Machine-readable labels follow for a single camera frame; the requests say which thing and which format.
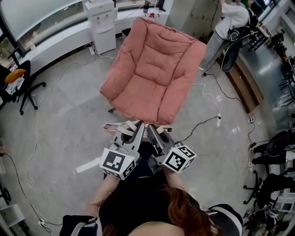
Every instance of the cable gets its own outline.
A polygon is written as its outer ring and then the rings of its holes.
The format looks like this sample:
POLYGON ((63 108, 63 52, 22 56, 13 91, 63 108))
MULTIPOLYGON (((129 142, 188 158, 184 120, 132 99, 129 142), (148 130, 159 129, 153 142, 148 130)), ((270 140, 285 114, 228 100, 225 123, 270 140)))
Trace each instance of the cable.
MULTIPOLYGON (((135 11, 133 11, 132 13, 130 13, 128 16, 131 16, 133 13, 135 13, 137 10, 141 9, 142 7, 144 7, 146 4, 150 4, 150 2, 146 2, 145 4, 143 4, 142 6, 140 6, 139 8, 137 8, 135 11)), ((122 20, 118 21, 117 23, 115 23, 115 25, 119 24, 121 21, 125 20, 128 16, 124 17, 122 20)))
POLYGON ((267 141, 269 141, 269 140, 265 140, 265 141, 256 142, 256 144, 257 144, 257 143, 261 143, 261 142, 267 142, 267 141))
POLYGON ((247 116, 249 117, 249 120, 253 120, 253 122, 250 123, 250 124, 253 125, 253 129, 252 129, 251 132, 248 133, 248 139, 250 140, 250 146, 251 146, 251 145, 252 145, 252 140, 251 140, 251 138, 250 138, 250 134, 251 134, 251 133, 254 131, 254 129, 255 129, 255 124, 254 124, 254 122, 255 122, 255 120, 256 120, 255 115, 251 113, 251 116, 249 116, 249 114, 247 113, 247 111, 246 111, 246 109, 245 109, 245 107, 244 107, 244 105, 243 105, 243 103, 242 103, 242 101, 241 101, 240 99, 238 99, 238 98, 236 98, 236 97, 235 97, 235 98, 232 98, 232 97, 229 97, 228 95, 226 95, 226 94, 224 93, 224 91, 221 89, 220 84, 218 83, 217 78, 216 78, 215 75, 213 75, 213 74, 207 74, 207 75, 211 75, 211 76, 213 76, 213 77, 215 78, 215 81, 216 81, 217 85, 219 86, 221 92, 222 92, 227 98, 230 98, 230 99, 233 99, 233 100, 234 100, 234 99, 237 99, 237 100, 241 103, 241 105, 242 105, 242 107, 243 107, 245 113, 246 113, 247 116))
POLYGON ((189 137, 191 137, 191 136, 193 135, 194 130, 198 127, 198 125, 200 125, 200 124, 204 124, 204 123, 206 123, 207 121, 209 121, 209 120, 213 120, 213 119, 215 119, 215 118, 217 118, 217 117, 218 117, 218 116, 215 116, 215 117, 212 117, 212 118, 210 118, 210 119, 208 119, 208 120, 206 120, 206 121, 204 121, 204 122, 202 122, 202 123, 198 123, 198 124, 194 127, 194 129, 191 131, 190 135, 187 136, 185 139, 181 140, 180 142, 186 141, 189 137))
POLYGON ((33 189, 33 190, 35 190, 36 187, 35 187, 35 184, 34 184, 34 180, 31 179, 31 178, 29 178, 29 161, 30 161, 30 160, 33 158, 33 156, 35 155, 36 148, 37 148, 37 143, 38 143, 38 140, 39 140, 39 108, 40 108, 40 105, 41 105, 41 103, 42 103, 42 101, 43 101, 45 95, 46 95, 51 89, 53 89, 53 87, 56 85, 56 83, 61 79, 61 77, 62 77, 64 71, 65 71, 65 70, 66 70, 71 64, 86 65, 86 64, 92 62, 94 59, 95 59, 95 55, 93 56, 93 59, 92 59, 91 61, 89 61, 89 62, 87 62, 87 63, 84 63, 84 64, 79 63, 79 62, 71 62, 71 63, 69 63, 69 64, 67 65, 67 67, 61 72, 59 79, 58 79, 58 80, 53 84, 53 86, 52 86, 49 90, 47 90, 47 92, 43 95, 43 97, 42 97, 42 99, 41 99, 41 101, 40 101, 40 103, 39 103, 39 105, 38 105, 38 111, 37 111, 37 119, 38 119, 38 126, 37 126, 37 140, 36 140, 36 143, 35 143, 34 152, 33 152, 32 156, 31 156, 31 157, 28 159, 28 161, 27 161, 27 180, 25 181, 25 182, 28 183, 29 187, 30 187, 31 189, 33 189))
MULTIPOLYGON (((17 168, 16 168, 16 166, 15 166, 15 163, 14 163, 12 157, 11 157, 9 154, 7 154, 7 153, 5 153, 5 154, 10 158, 10 160, 11 160, 12 163, 13 163, 13 166, 14 166, 15 172, 16 172, 17 177, 18 177, 18 184, 19 184, 19 186, 20 186, 21 191, 23 192, 25 198, 27 199, 27 201, 28 201, 29 204, 31 205, 31 207, 32 207, 32 209, 33 209, 35 215, 36 215, 37 218, 39 219, 39 221, 42 221, 42 220, 39 218, 38 214, 36 213, 36 211, 38 212, 38 210, 32 205, 32 203, 29 201, 27 195, 25 194, 25 192, 24 192, 24 190, 23 190, 23 187, 22 187, 22 185, 21 185, 21 183, 20 183, 20 180, 19 180, 18 170, 17 170, 17 168)), ((47 231, 48 234, 50 234, 50 233, 52 232, 51 229, 49 229, 48 227, 46 227, 46 226, 44 226, 44 225, 42 225, 42 224, 40 224, 40 225, 41 225, 41 226, 47 231)))
POLYGON ((93 48, 93 50, 94 50, 94 52, 97 54, 97 55, 99 55, 101 58, 110 58, 110 59, 113 59, 113 60, 115 60, 116 58, 113 58, 113 57, 109 57, 109 56, 101 56, 99 53, 97 53, 97 51, 96 51, 96 48, 94 47, 94 45, 93 45, 93 43, 87 43, 87 44, 90 44, 91 45, 91 47, 93 48))
MULTIPOLYGON (((216 62, 217 62, 217 61, 215 61, 215 62, 212 64, 212 66, 214 66, 214 65, 216 64, 216 62)), ((209 68, 208 70, 210 70, 210 69, 212 68, 212 66, 210 66, 210 68, 209 68)), ((205 73, 207 73, 208 70, 206 70, 205 73)))
POLYGON ((54 224, 54 223, 50 223, 50 222, 46 222, 46 221, 43 221, 44 223, 46 223, 46 224, 52 224, 52 225, 55 225, 55 226, 61 226, 61 225, 63 225, 62 223, 61 224, 54 224))
POLYGON ((204 89, 205 89, 206 85, 205 85, 204 83, 193 83, 192 85, 197 85, 197 84, 204 85, 204 88, 203 88, 203 90, 202 90, 202 96, 205 96, 205 95, 210 95, 210 96, 212 97, 212 100, 213 100, 213 102, 214 102, 215 106, 216 106, 216 107, 217 107, 217 109, 218 109, 218 113, 220 113, 220 110, 219 110, 218 106, 216 105, 216 103, 215 103, 215 101, 214 101, 214 98, 213 98, 213 96, 212 96, 211 94, 203 94, 203 92, 204 92, 204 89))
POLYGON ((221 92, 222 92, 227 98, 230 98, 230 99, 233 99, 233 100, 234 100, 234 99, 237 99, 237 100, 241 103, 241 105, 242 105, 242 107, 243 107, 245 113, 246 113, 247 116, 249 117, 249 119, 251 119, 251 117, 248 115, 248 113, 247 113, 247 111, 246 111, 246 109, 245 109, 245 107, 244 107, 242 101, 241 101, 240 99, 236 98, 236 97, 232 98, 232 97, 229 97, 228 95, 226 95, 226 94, 224 93, 224 91, 221 89, 221 87, 220 87, 220 85, 219 85, 219 83, 218 83, 217 78, 216 78, 215 75, 213 75, 213 74, 207 74, 207 75, 211 75, 211 76, 213 76, 213 77, 215 78, 215 81, 216 81, 216 83, 218 84, 218 86, 219 86, 221 92))
POLYGON ((219 1, 217 0, 215 13, 214 13, 214 15, 213 15, 213 17, 212 17, 212 21, 211 21, 211 25, 210 25, 210 28, 211 28, 211 29, 212 29, 212 24, 213 24, 213 21, 214 21, 214 18, 215 18, 215 15, 216 15, 217 9, 218 9, 218 4, 219 4, 219 1))

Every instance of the office chair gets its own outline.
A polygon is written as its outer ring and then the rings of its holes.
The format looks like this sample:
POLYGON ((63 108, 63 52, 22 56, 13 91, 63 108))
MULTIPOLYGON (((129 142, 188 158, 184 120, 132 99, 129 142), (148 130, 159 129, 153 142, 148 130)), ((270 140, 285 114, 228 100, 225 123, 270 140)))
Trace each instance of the office chair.
POLYGON ((272 204, 273 206, 276 205, 278 198, 275 200, 271 199, 271 193, 273 191, 279 191, 282 189, 290 188, 291 186, 295 185, 295 182, 292 181, 292 178, 286 178, 283 175, 270 174, 263 181, 263 185, 260 188, 262 178, 259 178, 258 180, 257 171, 254 171, 254 174, 255 187, 248 188, 246 185, 244 185, 244 189, 253 190, 253 192, 249 199, 247 201, 244 201, 243 203, 246 205, 251 201, 252 198, 256 198, 254 205, 257 203, 259 209, 262 209, 265 205, 269 204, 272 204))
POLYGON ((31 69, 31 63, 29 60, 23 62, 21 65, 19 64, 16 56, 15 56, 15 52, 18 50, 18 47, 14 49, 14 51, 10 54, 10 56, 8 57, 8 59, 10 57, 12 57, 12 59, 14 60, 15 64, 18 66, 17 69, 24 69, 26 70, 26 72, 24 73, 23 77, 24 77, 24 82, 21 86, 21 88, 19 90, 16 90, 14 94, 10 95, 6 92, 6 88, 8 86, 7 83, 4 82, 5 78, 7 75, 9 75, 10 70, 1 66, 0 65, 0 96, 3 100, 4 103, 13 101, 15 102, 17 97, 20 97, 22 94, 23 96, 23 100, 22 100, 22 104, 20 106, 20 114, 23 115, 23 107, 24 107, 24 103, 27 100, 27 98, 30 100, 31 104, 33 105, 35 110, 38 110, 38 106, 35 105, 31 93, 38 87, 46 86, 45 82, 41 82, 38 83, 34 86, 32 86, 32 82, 36 79, 36 77, 32 77, 30 76, 30 69, 31 69))

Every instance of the window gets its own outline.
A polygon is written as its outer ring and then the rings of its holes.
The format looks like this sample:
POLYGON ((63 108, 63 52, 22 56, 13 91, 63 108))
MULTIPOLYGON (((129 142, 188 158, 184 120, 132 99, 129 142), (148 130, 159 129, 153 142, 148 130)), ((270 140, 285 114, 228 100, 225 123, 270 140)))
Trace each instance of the window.
MULTIPOLYGON (((89 0, 0 0, 0 18, 22 56, 54 34, 87 20, 83 4, 89 0)), ((136 9, 145 0, 113 0, 122 10, 136 9)), ((149 0, 151 7, 157 0, 149 0)))
MULTIPOLYGON (((149 0, 151 5, 157 3, 157 0, 149 0)), ((131 7, 140 7, 144 5, 145 0, 116 0, 116 7, 120 9, 131 8, 131 7)))
POLYGON ((13 52, 14 47, 5 37, 2 42, 0 42, 0 64, 4 67, 9 67, 13 63, 13 59, 7 59, 13 52))

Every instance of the backpack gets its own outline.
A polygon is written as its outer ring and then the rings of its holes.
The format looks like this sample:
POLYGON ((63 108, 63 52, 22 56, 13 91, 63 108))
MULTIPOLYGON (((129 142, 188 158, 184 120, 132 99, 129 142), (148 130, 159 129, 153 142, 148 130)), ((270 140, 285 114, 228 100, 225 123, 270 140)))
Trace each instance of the backpack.
POLYGON ((237 29, 230 29, 228 32, 230 44, 235 43, 235 46, 240 48, 242 47, 242 38, 253 33, 258 23, 257 17, 249 9, 247 9, 247 11, 250 16, 249 24, 237 29))

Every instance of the person in white shirt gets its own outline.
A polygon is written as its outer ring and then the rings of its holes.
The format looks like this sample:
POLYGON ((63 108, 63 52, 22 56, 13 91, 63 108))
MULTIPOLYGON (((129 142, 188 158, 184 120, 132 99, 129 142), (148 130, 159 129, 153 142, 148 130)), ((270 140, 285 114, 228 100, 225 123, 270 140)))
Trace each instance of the person in white shirt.
MULTIPOLYGON (((250 9, 254 0, 243 0, 246 7, 250 9)), ((246 26, 250 21, 248 10, 244 6, 229 5, 225 0, 220 0, 224 19, 220 21, 207 43, 206 53, 199 65, 200 71, 210 67, 221 55, 223 49, 228 45, 228 31, 246 26)))

